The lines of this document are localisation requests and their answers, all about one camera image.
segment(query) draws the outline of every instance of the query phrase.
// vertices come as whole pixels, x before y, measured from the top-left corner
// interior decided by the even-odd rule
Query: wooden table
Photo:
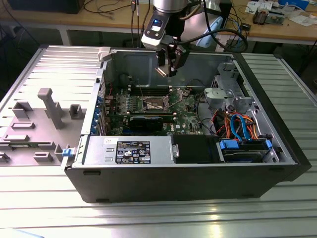
[[[109,4],[112,2],[115,2],[115,0],[98,0],[99,5]],[[251,24],[252,26],[248,36],[250,41],[312,45],[317,39],[317,25],[305,27],[288,19],[284,21],[282,26],[272,24],[256,25],[252,23],[252,15],[244,14],[245,7],[241,7],[241,5],[247,4],[248,0],[233,0],[233,2],[242,21]],[[129,3],[130,0],[122,0],[114,6],[105,7],[104,10],[114,9],[128,5]],[[68,30],[123,33],[131,32],[131,9],[129,7],[115,11],[113,14],[114,20],[101,16],[97,13],[88,12],[84,9],[81,9],[78,14],[65,14],[37,11],[15,11],[12,10],[10,6],[8,6],[8,8],[12,15],[25,27],[52,28],[59,30],[64,45],[71,45],[71,40],[69,39],[67,32]],[[96,5],[94,3],[89,4],[87,8],[96,11]],[[147,8],[147,4],[140,4],[140,25],[142,24]],[[317,7],[310,5],[307,8],[307,11],[317,12]],[[151,18],[151,14],[152,10],[150,11],[146,23],[148,23]],[[2,4],[0,4],[0,22],[2,26],[18,26],[18,24],[5,11]],[[230,21],[227,23],[227,27],[234,28],[232,22]],[[136,33],[136,16],[134,18],[133,28],[134,33]],[[219,34],[218,38],[225,43],[227,40],[232,38],[232,35],[226,33]]]
[[[115,3],[115,0],[98,0],[98,5]],[[114,6],[104,7],[103,10],[111,10],[124,5],[129,5],[130,0],[121,0]],[[84,8],[78,14],[66,14],[58,12],[38,12],[38,11],[16,11],[6,4],[11,14],[25,27],[57,29],[60,32],[64,45],[71,45],[68,30],[99,31],[99,32],[131,32],[131,8],[125,7],[113,12],[114,20],[108,17],[91,13]],[[92,11],[97,11],[94,2],[87,5]],[[147,4],[140,4],[140,26],[145,13],[148,9]],[[4,9],[0,1],[0,24],[2,26],[18,26]],[[137,17],[134,16],[134,33],[137,32]]]
[[[248,0],[232,0],[234,8],[237,11],[238,16],[242,22],[250,24],[251,30],[248,36],[249,41],[260,41],[260,42],[274,42],[274,43],[287,43],[287,44],[303,44],[312,45],[317,39],[317,25],[302,26],[289,19],[285,19],[283,25],[264,24],[257,25],[252,22],[252,14],[245,13],[245,5],[249,2]],[[309,4],[306,11],[317,12],[317,7]],[[233,22],[228,21],[227,27],[234,29]],[[224,44],[230,38],[231,34],[220,34],[220,41]]]

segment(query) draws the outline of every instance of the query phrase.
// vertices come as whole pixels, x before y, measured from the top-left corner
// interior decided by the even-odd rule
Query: green circuit board
[[[195,113],[195,96],[185,88],[173,89],[168,96],[132,95],[120,89],[111,100],[106,98],[107,135],[142,135],[131,131],[132,117],[160,117],[163,127],[151,135],[203,134]]]

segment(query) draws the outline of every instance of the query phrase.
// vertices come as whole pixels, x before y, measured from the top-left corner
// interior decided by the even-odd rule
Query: white cable
[[[20,35],[20,40],[19,40],[19,42],[18,42],[18,51],[19,51],[19,54],[21,54],[21,52],[20,52],[20,43],[21,43],[22,36],[23,36],[24,32],[25,32],[25,30],[23,30],[23,32],[21,33],[21,35]]]

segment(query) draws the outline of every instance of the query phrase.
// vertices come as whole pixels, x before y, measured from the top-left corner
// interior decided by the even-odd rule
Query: gray plastic part
[[[6,153],[0,152],[0,162],[7,162],[10,158],[7,156]]]
[[[52,99],[53,91],[51,88],[41,88],[38,92],[39,99],[43,100],[46,109],[53,121],[56,129],[61,129],[63,127],[63,122],[60,119],[60,113],[55,107],[55,103]]]
[[[13,113],[19,119],[28,119],[27,111],[32,111],[28,102],[17,102],[12,108]]]
[[[39,144],[39,148],[41,150],[53,150],[55,149],[56,145],[54,141],[43,141],[43,143]]]
[[[60,117],[62,117],[62,116],[63,116],[63,113],[64,113],[64,112],[63,112],[63,109],[60,107],[59,102],[54,102],[54,103],[55,103],[55,108],[56,108],[58,114],[60,115]],[[46,113],[46,115],[48,116],[48,118],[51,118],[51,116],[50,116],[48,110],[45,110],[45,113]]]
[[[19,130],[19,129],[33,129],[35,124],[33,122],[14,122],[11,125],[12,129]]]
[[[13,150],[9,144],[0,145],[0,150]]]
[[[72,104],[69,108],[69,114],[72,119],[83,119],[84,114],[79,104]]]
[[[35,152],[50,152],[53,157],[53,161],[49,165],[60,165],[61,161],[55,155],[54,151],[56,146],[52,149],[41,149],[39,146],[33,146],[32,143],[42,142],[54,142],[55,145],[60,145],[61,149],[78,146],[80,132],[83,125],[83,120],[72,120],[68,109],[63,109],[62,120],[64,127],[61,130],[56,130],[52,120],[45,114],[45,109],[34,108],[32,112],[27,112],[29,119],[24,122],[33,122],[35,127],[33,129],[13,129],[9,126],[6,133],[2,137],[7,135],[22,135],[27,134],[30,137],[26,142],[14,142],[12,145],[10,142],[0,144],[0,151],[5,152],[10,160],[7,163],[2,163],[1,166],[37,166],[46,165],[47,162],[40,162],[34,160],[33,156]],[[19,123],[20,121],[14,117],[12,123]]]
[[[37,162],[51,162],[53,161],[53,157],[49,152],[35,152],[33,158]]]
[[[6,135],[4,141],[28,141],[30,138],[28,135]]]
[[[59,161],[63,160],[62,152],[63,152],[63,150],[60,147],[60,145],[57,145],[55,148],[54,154],[56,155],[56,157]]]

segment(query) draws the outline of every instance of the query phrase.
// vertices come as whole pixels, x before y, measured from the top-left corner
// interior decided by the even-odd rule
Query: table leg
[[[63,41],[63,45],[71,46],[71,40],[68,35],[68,31],[65,28],[59,29],[61,40]]]
[[[4,31],[12,38],[15,38],[16,37],[16,34],[14,32],[14,28],[15,26],[1,26]]]

